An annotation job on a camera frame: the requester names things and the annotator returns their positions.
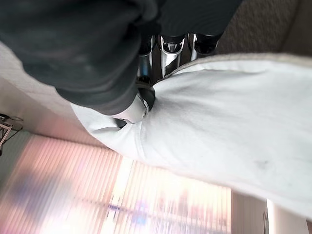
white sleeve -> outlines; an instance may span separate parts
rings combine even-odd
[[[152,111],[123,129],[73,108],[90,134],[124,156],[312,218],[312,67],[198,62],[154,89]]]

wall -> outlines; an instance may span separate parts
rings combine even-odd
[[[290,213],[268,200],[270,234],[309,234],[306,219]]]
[[[231,234],[264,234],[263,213],[266,211],[265,201],[233,192]]]
[[[90,136],[76,116],[56,114],[0,77],[0,113],[24,119],[24,129],[32,133],[73,142],[102,146]]]

white shirt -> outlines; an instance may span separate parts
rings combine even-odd
[[[123,156],[312,218],[310,60],[196,60],[154,89],[152,111],[122,129],[92,109],[72,107],[91,135]]]

beige wall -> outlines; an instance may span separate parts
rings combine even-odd
[[[264,234],[263,214],[266,211],[265,201],[233,192],[231,234]]]

dark sleeve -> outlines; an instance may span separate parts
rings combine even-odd
[[[1,1],[0,40],[65,99],[113,115],[137,91],[134,22],[156,14],[153,0]]]

